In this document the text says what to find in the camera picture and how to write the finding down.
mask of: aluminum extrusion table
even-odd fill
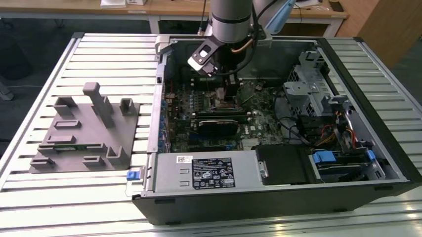
[[[97,81],[110,102],[141,104],[132,166],[145,163],[157,67],[156,35],[84,34],[72,38],[0,160],[0,236],[422,236],[422,187],[355,211],[255,220],[152,226],[125,196],[125,171],[29,174],[58,95],[76,102]],[[422,108],[364,43],[328,39],[416,168],[422,171]],[[335,84],[341,93],[340,84]]]

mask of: barcode sticker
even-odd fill
[[[126,13],[133,13],[133,14],[145,14],[145,11],[126,11]]]
[[[192,156],[176,156],[177,163],[192,163]]]

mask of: desk leg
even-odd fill
[[[332,19],[331,23],[324,30],[323,37],[335,37],[337,29],[340,28],[343,19]]]
[[[158,16],[148,16],[150,34],[158,34]]]

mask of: power supply label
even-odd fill
[[[192,160],[193,189],[233,188],[231,158]]]

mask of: motherboard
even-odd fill
[[[241,80],[232,101],[224,101],[217,85],[215,78],[196,78],[165,94],[172,153],[251,150],[284,142],[273,115],[280,88]]]

